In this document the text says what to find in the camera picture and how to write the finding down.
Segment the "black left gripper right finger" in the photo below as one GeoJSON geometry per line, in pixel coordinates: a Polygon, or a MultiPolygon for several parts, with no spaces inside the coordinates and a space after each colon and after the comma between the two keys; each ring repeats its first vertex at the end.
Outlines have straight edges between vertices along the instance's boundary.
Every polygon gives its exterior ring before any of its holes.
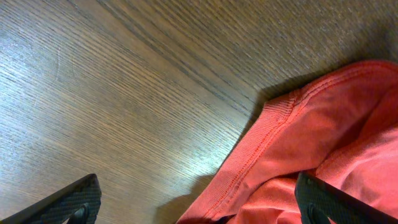
{"type": "Polygon", "coordinates": [[[294,194],[303,224],[397,224],[396,218],[307,172],[299,173],[294,194]]]}

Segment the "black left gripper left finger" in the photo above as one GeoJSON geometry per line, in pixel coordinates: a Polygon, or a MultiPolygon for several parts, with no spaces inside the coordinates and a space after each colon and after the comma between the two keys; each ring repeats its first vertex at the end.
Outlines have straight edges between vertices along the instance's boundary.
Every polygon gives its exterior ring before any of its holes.
{"type": "Polygon", "coordinates": [[[1,220],[1,223],[94,224],[100,205],[101,189],[97,175],[88,174],[39,202],[1,220]]]}

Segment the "orange polo shirt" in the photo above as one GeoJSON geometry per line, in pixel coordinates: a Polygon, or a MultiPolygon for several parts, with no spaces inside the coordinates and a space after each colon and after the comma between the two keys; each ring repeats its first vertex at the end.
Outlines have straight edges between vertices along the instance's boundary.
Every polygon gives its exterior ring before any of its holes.
{"type": "Polygon", "coordinates": [[[397,216],[397,65],[354,63],[276,98],[180,223],[299,223],[299,172],[397,216]]]}

